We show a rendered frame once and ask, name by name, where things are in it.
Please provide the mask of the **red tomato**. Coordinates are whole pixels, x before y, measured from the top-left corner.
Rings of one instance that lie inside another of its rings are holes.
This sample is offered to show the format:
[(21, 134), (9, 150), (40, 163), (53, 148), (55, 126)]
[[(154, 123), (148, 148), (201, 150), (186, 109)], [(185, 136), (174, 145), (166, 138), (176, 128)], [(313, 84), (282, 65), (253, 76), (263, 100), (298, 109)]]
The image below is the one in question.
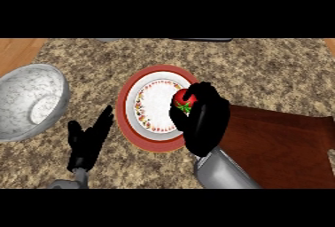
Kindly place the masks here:
[(198, 101), (195, 95), (191, 95), (189, 99), (185, 100), (183, 96), (186, 94), (186, 89), (180, 89), (173, 97), (173, 104), (174, 107), (183, 112), (183, 113), (189, 113), (194, 103)]

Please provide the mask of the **dark flat appliance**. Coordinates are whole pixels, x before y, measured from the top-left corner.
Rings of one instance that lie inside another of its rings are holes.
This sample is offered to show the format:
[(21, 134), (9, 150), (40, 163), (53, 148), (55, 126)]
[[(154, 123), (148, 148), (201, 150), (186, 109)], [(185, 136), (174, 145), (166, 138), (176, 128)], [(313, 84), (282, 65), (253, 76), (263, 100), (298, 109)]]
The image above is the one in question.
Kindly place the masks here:
[(234, 40), (234, 38), (170, 38), (170, 39), (180, 40), (180, 41), (214, 42), (214, 43), (226, 43)]

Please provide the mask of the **white marbled bowl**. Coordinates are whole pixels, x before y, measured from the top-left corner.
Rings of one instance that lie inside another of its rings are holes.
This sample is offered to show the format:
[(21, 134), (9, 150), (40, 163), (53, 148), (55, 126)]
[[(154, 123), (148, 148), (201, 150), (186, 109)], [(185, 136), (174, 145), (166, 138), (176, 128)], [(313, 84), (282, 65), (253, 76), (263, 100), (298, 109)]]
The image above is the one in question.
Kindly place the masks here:
[(71, 91), (61, 70), (30, 64), (0, 78), (0, 142), (22, 141), (45, 132), (64, 116)]

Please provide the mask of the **dark brown wooden tray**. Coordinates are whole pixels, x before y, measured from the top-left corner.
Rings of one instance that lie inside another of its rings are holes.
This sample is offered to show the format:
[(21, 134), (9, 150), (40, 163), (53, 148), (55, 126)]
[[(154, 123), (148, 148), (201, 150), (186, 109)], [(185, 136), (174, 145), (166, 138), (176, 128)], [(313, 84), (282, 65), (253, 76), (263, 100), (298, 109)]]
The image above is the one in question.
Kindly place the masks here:
[(332, 117), (231, 107), (220, 147), (264, 188), (335, 188)]

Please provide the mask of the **red-rimmed white plate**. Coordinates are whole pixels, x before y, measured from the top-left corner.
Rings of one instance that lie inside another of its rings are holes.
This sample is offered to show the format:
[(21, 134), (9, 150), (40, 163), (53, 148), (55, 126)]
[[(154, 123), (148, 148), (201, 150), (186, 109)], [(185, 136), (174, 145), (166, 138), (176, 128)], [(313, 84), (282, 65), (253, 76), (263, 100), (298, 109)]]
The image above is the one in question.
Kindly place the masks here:
[(173, 95), (198, 82), (180, 67), (157, 65), (142, 69), (123, 85), (115, 105), (121, 133), (136, 147), (166, 153), (185, 146), (182, 132), (169, 117)]

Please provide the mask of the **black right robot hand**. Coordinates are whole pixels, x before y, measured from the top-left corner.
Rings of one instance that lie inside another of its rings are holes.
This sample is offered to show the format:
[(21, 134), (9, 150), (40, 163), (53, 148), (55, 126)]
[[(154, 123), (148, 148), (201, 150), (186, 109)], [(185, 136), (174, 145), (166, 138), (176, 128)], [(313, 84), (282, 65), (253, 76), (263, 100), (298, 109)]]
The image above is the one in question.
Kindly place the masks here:
[(231, 103), (220, 97), (216, 87), (208, 82), (195, 83), (183, 95), (188, 100), (197, 97), (197, 102), (186, 115), (170, 103), (169, 116), (177, 130), (183, 132), (185, 145), (200, 157), (205, 157), (219, 146), (226, 133), (231, 119)]

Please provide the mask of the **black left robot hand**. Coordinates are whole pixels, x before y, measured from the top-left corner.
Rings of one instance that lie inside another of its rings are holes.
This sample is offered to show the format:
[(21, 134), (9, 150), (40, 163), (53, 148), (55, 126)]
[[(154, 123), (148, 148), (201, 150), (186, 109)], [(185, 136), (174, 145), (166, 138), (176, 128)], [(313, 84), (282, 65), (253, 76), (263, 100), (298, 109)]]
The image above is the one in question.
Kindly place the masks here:
[(81, 128), (77, 121), (68, 122), (71, 156), (67, 169), (70, 171), (74, 171), (77, 168), (89, 171), (95, 167), (99, 152), (110, 134), (112, 120), (112, 107), (107, 106), (95, 125), (87, 129)]

